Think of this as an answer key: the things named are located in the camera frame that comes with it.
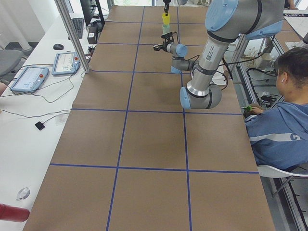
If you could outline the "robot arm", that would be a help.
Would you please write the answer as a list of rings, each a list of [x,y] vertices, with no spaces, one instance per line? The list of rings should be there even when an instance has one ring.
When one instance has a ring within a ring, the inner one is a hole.
[[[184,57],[185,45],[176,43],[171,32],[161,36],[162,44],[154,45],[155,51],[172,54],[171,71],[190,71],[192,79],[180,89],[180,103],[184,109],[209,109],[221,101],[220,88],[212,77],[223,59],[229,44],[239,34],[246,39],[261,39],[279,33],[283,25],[283,0],[214,0],[205,17],[208,40],[198,61]]]

